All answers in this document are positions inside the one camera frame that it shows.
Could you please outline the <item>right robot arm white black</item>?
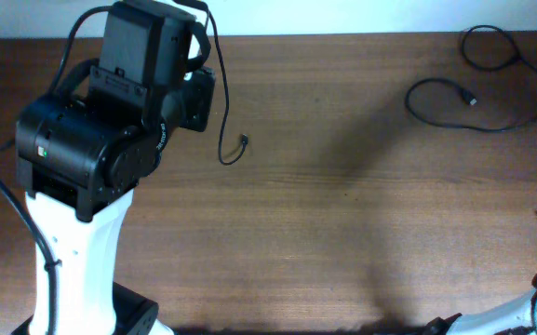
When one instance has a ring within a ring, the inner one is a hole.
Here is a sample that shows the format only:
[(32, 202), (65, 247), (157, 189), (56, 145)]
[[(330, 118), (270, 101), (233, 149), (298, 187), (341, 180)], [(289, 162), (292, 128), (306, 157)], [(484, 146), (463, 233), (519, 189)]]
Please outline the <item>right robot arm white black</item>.
[(422, 334), (508, 335), (537, 334), (537, 274), (531, 281), (532, 290), (523, 296), (474, 315), (457, 314), (436, 318)]

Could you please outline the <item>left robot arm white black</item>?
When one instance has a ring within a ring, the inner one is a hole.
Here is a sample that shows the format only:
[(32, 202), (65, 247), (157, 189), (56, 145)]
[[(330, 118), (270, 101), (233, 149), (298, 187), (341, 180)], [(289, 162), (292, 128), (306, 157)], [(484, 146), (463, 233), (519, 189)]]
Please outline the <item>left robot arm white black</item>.
[(208, 124), (208, 6), (119, 1), (101, 53), (25, 108), (17, 177), (36, 227), (36, 306), (20, 334), (166, 334), (158, 304), (114, 281), (122, 222), (176, 128)]

